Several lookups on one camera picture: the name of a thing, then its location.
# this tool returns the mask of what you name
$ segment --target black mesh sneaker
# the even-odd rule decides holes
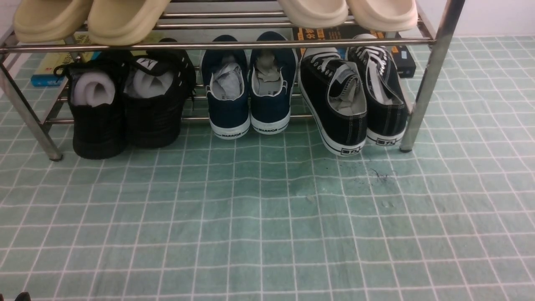
[[[371,34],[361,34],[355,39],[373,39]],[[364,81],[368,102],[367,135],[377,145],[391,146],[398,143],[405,133],[409,111],[398,77],[394,59],[385,47],[351,47],[347,59],[355,62]]]
[[[67,103],[74,117],[73,149],[85,159],[108,159],[126,148],[125,112],[120,87],[128,66],[117,58],[130,52],[105,52],[87,63],[54,70],[69,80]]]
[[[366,140],[366,98],[356,64],[336,48],[307,49],[297,77],[325,147],[338,156],[357,154]]]
[[[180,134],[184,104],[195,89],[195,67],[185,50],[147,51],[129,65],[122,89],[127,139],[138,147],[165,147]]]

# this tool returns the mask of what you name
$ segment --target box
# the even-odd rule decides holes
[[[91,40],[87,34],[75,34],[77,44],[91,44]],[[144,43],[156,44],[161,39],[165,38],[165,34],[162,32],[150,33],[143,41]],[[85,61],[90,61],[98,57],[100,52],[84,52],[83,57]],[[133,55],[144,55],[145,51],[137,50],[132,52]],[[34,87],[53,87],[59,86],[62,83],[62,78],[58,78],[54,75],[54,69],[57,66],[72,63],[73,59],[70,54],[67,53],[48,53],[41,61],[34,75],[31,77],[31,82]]]
[[[296,41],[316,41],[316,40],[340,40],[353,39],[355,36],[371,33],[379,39],[385,38],[385,33],[369,31],[360,27],[359,25],[339,26],[325,29],[306,29],[300,27],[292,28],[294,40]],[[299,59],[303,56],[305,49],[297,52]],[[346,48],[338,48],[338,52],[342,57],[346,55]],[[392,47],[392,57],[398,67],[398,74],[401,78],[412,78],[416,71],[416,63],[406,46]]]

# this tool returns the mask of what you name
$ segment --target beige slipper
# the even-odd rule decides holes
[[[303,28],[328,28],[347,20],[346,0],[278,0],[290,21]]]
[[[94,43],[125,46],[152,31],[171,0],[94,0],[87,19]]]
[[[382,32],[407,31],[416,27],[415,0],[347,0],[355,22]]]
[[[22,0],[13,20],[23,43],[62,40],[86,21],[93,0]]]

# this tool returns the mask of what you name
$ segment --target white shoe sole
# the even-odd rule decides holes
[[[91,1],[88,0],[72,0],[70,3],[64,2],[63,7],[55,8],[46,0],[22,0],[13,18],[13,28],[22,43],[58,41],[79,30],[87,20],[90,9]],[[43,24],[40,21],[43,12],[56,16]]]
[[[325,4],[331,4],[331,12],[326,12],[324,7],[309,7],[310,0],[278,1],[288,19],[303,28],[334,27],[344,23],[348,17],[345,0],[325,0]]]
[[[212,123],[212,121],[210,121],[210,126],[212,127],[213,133],[217,137],[224,140],[234,140],[243,137],[245,134],[247,134],[247,132],[249,131],[249,127],[251,126],[251,118],[250,116],[247,117],[245,123],[237,127],[233,127],[231,129],[216,126]]]
[[[362,141],[361,143],[359,143],[357,145],[351,145],[351,146],[343,145],[343,144],[340,144],[340,143],[332,140],[327,135],[327,132],[325,132],[325,129],[322,126],[322,122],[319,119],[319,116],[316,113],[316,110],[314,109],[314,106],[310,102],[310,99],[308,98],[307,93],[303,89],[303,86],[301,84],[301,69],[300,68],[299,68],[299,70],[297,72],[297,77],[298,77],[297,82],[299,83],[299,87],[301,89],[301,94],[303,94],[303,98],[304,98],[305,102],[307,103],[308,108],[312,112],[312,115],[314,116],[314,120],[316,121],[316,124],[318,125],[319,133],[320,133],[320,136],[322,137],[322,141],[323,141],[323,144],[325,145],[325,148],[327,148],[329,150],[329,152],[335,154],[336,156],[347,157],[347,156],[352,156],[352,155],[358,154],[362,150],[364,145],[366,144],[366,140]]]
[[[154,29],[154,25],[171,0],[135,0],[139,10],[123,5],[129,2],[94,0],[87,20],[89,38],[92,42],[108,46],[133,45],[143,41]]]
[[[291,112],[288,112],[288,115],[282,120],[273,123],[265,123],[256,120],[251,114],[251,125],[253,126],[253,129],[260,134],[275,135],[284,131],[288,127],[288,124],[290,123],[290,115]]]
[[[379,146],[394,146],[396,145],[401,139],[403,139],[403,135],[405,134],[405,130],[403,132],[395,135],[395,136],[383,136],[379,135],[377,133],[374,133],[368,129],[366,131],[366,136],[368,136],[368,139],[373,141],[375,145]]]
[[[355,22],[382,32],[407,31],[416,27],[415,0],[348,0]]]

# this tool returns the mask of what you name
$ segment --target shoe rack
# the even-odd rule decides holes
[[[273,0],[172,0],[174,3],[184,2],[260,2]],[[65,39],[65,45],[46,45],[30,44],[18,45],[17,38],[13,30],[10,30],[4,36],[0,36],[0,88],[4,91],[7,98],[13,104],[13,107],[22,120],[26,123],[35,139],[39,142],[44,152],[52,161],[60,161],[63,157],[61,151],[48,135],[53,125],[73,124],[73,119],[57,118],[58,113],[66,101],[63,97],[65,87],[68,85],[64,80],[59,87],[58,96],[51,104],[43,118],[39,118],[28,101],[22,94],[20,88],[9,74],[12,64],[4,64],[8,55],[14,55],[14,62],[17,56],[22,53],[43,53],[43,52],[70,52],[73,57],[80,59],[79,53],[84,51],[106,51],[110,49],[124,50],[151,50],[151,49],[264,49],[264,48],[317,48],[317,47],[339,47],[345,48],[350,46],[395,46],[395,45],[417,45],[427,44],[431,49],[429,61],[427,63],[422,82],[420,84],[414,105],[411,106],[411,115],[409,117],[407,130],[401,142],[400,150],[410,152],[414,146],[416,135],[422,124],[427,106],[433,94],[437,83],[440,70],[446,58],[446,54],[451,43],[455,27],[461,15],[465,0],[447,0],[444,14],[438,29],[435,31],[431,26],[424,12],[418,7],[419,19],[418,29],[422,37],[418,38],[393,38],[395,33],[387,35],[386,39],[370,40],[329,40],[329,41],[286,41],[286,42],[208,42],[208,43],[160,43],[160,44],[138,44],[126,47],[108,47],[101,45],[77,45],[73,38]],[[161,20],[174,20],[158,24],[154,30],[176,30],[176,29],[243,29],[243,28],[289,28],[294,25],[289,21],[280,21],[285,14],[280,11],[255,11],[255,12],[203,12],[203,13],[165,13]],[[247,18],[247,21],[218,22],[221,19]],[[188,23],[188,19],[202,20],[195,24]],[[353,24],[351,16],[345,24]],[[86,31],[87,28],[81,28],[80,31]],[[204,95],[198,95],[200,101],[206,99]],[[293,115],[292,118],[311,118],[311,115]],[[207,121],[207,116],[185,116],[184,121]]]

